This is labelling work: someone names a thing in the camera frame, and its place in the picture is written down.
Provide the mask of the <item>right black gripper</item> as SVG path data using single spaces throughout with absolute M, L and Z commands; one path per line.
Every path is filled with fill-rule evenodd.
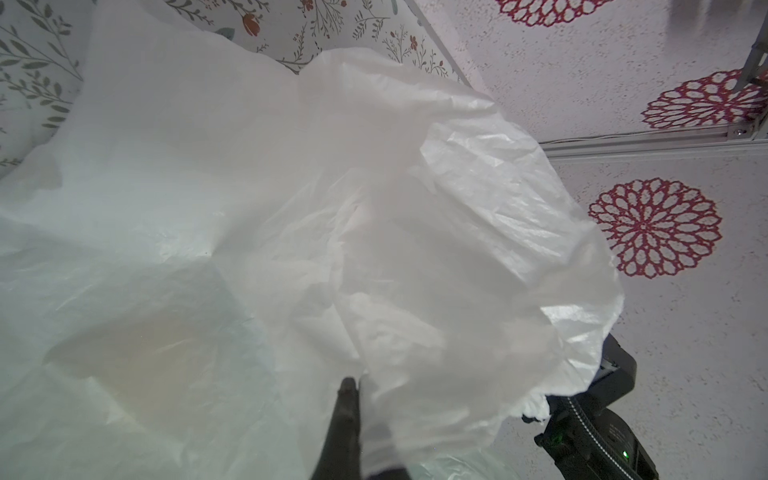
M 535 444 L 565 479 L 657 480 L 658 471 L 629 425 L 609 406 L 635 387 L 637 363 L 613 335 L 599 369 L 580 394 L 549 396 L 551 417 Z

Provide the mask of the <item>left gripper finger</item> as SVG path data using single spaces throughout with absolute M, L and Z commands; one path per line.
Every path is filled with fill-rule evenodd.
M 353 377 L 341 381 L 311 480 L 360 480 L 360 396 Z

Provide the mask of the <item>white plastic bag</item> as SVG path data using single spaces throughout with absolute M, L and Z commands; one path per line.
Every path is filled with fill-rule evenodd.
M 361 48 L 300 73 L 157 1 L 1 181 L 5 479 L 305 479 L 346 377 L 366 474 L 587 389 L 624 295 L 539 144 Z

